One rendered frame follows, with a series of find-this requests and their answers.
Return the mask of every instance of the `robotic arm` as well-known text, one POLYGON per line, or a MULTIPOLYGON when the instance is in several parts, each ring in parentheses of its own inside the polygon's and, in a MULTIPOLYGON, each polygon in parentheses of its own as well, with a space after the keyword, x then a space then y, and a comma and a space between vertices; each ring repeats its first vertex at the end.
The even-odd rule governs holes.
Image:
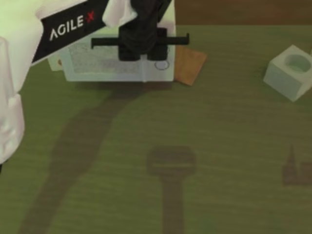
POLYGON ((0 172, 24 134, 19 91, 30 66, 104 26, 137 17, 130 0, 0 1, 0 172))

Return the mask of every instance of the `white block with round hole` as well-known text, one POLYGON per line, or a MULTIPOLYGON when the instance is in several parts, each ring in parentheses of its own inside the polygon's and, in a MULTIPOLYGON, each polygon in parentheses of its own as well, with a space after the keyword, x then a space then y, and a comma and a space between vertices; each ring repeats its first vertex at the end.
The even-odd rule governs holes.
POLYGON ((312 57, 292 45, 273 58, 264 82, 291 101, 296 101, 312 86, 312 57))

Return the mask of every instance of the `brown background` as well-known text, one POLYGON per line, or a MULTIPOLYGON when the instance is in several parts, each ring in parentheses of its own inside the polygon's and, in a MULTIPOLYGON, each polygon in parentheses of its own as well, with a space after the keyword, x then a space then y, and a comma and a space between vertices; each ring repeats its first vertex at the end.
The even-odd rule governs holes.
POLYGON ((311 24, 311 0, 175 0, 179 25, 311 24))

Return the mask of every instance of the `agile x logo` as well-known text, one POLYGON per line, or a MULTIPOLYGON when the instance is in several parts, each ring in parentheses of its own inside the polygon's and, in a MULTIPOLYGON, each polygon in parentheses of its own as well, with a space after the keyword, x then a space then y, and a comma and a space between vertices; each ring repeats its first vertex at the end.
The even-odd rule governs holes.
POLYGON ((43 35, 33 63, 105 27, 108 0, 88 0, 41 20, 43 35))
POLYGON ((82 28, 84 26, 84 20, 86 20, 87 23, 91 23, 92 21, 94 21, 94 10, 88 12, 87 16, 85 17, 81 15, 75 19, 67 21, 66 23, 60 24, 57 29, 52 28, 50 41, 53 41, 54 39, 59 38, 59 36, 63 36, 78 28, 82 28))

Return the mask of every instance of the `red letter x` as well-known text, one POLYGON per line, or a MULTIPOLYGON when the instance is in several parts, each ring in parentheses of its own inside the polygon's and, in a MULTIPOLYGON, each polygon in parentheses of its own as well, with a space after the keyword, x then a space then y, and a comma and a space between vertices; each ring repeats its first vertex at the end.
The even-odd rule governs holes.
POLYGON ((94 20, 94 11, 92 11, 92 12, 88 12, 88 15, 87 15, 87 17, 86 17, 86 20, 87 20, 87 22, 88 23, 90 23, 91 21, 93 21, 94 20))

